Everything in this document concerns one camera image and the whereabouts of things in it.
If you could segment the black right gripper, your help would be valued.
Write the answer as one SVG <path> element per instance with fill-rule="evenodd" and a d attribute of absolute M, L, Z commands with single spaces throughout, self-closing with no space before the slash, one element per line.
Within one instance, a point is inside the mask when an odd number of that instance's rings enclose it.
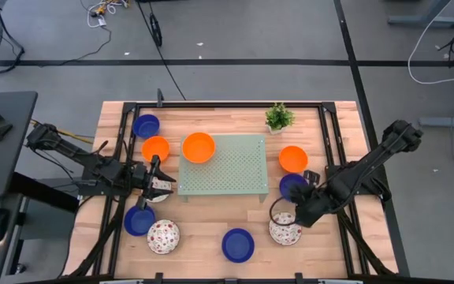
<path fill-rule="evenodd" d="M 293 185 L 289 195 L 296 205 L 295 222 L 300 226 L 312 227 L 331 207 L 331 199 L 311 185 Z"/>

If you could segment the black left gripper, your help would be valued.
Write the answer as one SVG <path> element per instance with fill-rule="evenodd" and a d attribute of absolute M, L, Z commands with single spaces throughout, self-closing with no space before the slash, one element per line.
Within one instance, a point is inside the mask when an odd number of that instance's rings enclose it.
<path fill-rule="evenodd" d="M 158 155 L 152 156 L 151 172 L 141 162 L 134 164 L 131 173 L 131 187 L 142 191 L 142 194 L 136 201 L 137 208 L 145 209 L 148 203 L 162 202 L 172 193 L 169 189 L 149 189 L 151 187 L 152 176 L 160 181 L 176 182 L 174 178 L 161 171 L 160 165 L 161 159 Z"/>

